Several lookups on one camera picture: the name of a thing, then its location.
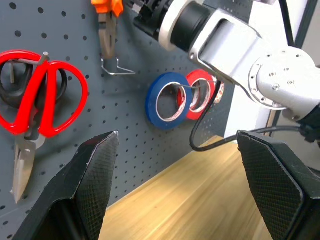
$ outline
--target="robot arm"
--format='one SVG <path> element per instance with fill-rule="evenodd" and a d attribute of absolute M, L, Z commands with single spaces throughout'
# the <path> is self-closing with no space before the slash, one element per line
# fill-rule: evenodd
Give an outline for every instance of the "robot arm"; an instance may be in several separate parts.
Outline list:
<path fill-rule="evenodd" d="M 192 0 L 151 0 L 134 24 L 166 50 L 178 47 L 219 80 L 240 86 L 255 103 L 320 127 L 320 69 L 303 50 L 273 49 L 229 12 Z"/>

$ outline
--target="orange pliers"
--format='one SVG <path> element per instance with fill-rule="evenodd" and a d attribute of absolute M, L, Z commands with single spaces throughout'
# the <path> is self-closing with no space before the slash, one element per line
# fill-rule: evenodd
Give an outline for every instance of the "orange pliers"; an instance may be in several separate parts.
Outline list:
<path fill-rule="evenodd" d="M 99 38 L 103 59 L 111 59 L 115 55 L 117 37 L 117 18 L 124 11 L 122 0 L 91 0 L 99 14 Z"/>

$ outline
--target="red tape roll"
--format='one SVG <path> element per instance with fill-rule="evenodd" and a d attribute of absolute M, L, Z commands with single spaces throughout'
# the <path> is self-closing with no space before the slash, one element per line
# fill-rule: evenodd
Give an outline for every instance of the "red tape roll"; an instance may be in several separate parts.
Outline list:
<path fill-rule="evenodd" d="M 194 96 L 192 99 L 192 103 L 190 105 L 189 112 L 186 115 L 186 117 L 190 120 L 198 120 L 215 92 L 215 89 L 216 89 L 215 83 L 213 81 L 212 76 L 202 69 L 197 69 L 190 72 L 186 76 L 186 79 L 189 85 L 192 87 L 199 85 L 201 80 L 206 80 L 204 81 L 204 83 L 207 84 L 207 88 L 206 88 L 206 94 L 205 94 L 205 99 L 203 101 L 203 104 L 199 108 L 195 109 L 199 103 L 200 91 L 201 91 L 201 88 L 197 88 L 194 92 Z M 184 101 L 180 91 L 178 91 L 176 101 L 178 106 L 181 106 L 181 104 Z"/>

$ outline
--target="scissor blade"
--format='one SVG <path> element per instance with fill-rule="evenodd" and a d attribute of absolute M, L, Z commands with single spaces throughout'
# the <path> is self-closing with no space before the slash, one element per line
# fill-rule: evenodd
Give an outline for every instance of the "scissor blade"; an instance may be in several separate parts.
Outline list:
<path fill-rule="evenodd" d="M 16 137 L 12 187 L 15 203 L 18 203 L 26 190 L 34 166 L 35 154 L 34 142 L 25 140 L 23 136 Z"/>

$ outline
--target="blue tape roll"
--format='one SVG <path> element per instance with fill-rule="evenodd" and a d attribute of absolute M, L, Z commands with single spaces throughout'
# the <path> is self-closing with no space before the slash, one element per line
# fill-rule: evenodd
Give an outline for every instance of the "blue tape roll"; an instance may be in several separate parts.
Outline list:
<path fill-rule="evenodd" d="M 186 119 L 192 102 L 191 88 L 179 87 L 185 97 L 185 101 L 180 106 L 177 113 L 172 117 L 166 119 L 162 118 L 158 113 L 158 99 L 163 89 L 173 83 L 189 86 L 185 76 L 176 72 L 164 73 L 160 75 L 150 86 L 145 100 L 145 112 L 147 118 L 153 125 L 163 130 L 173 129 L 181 124 Z"/>

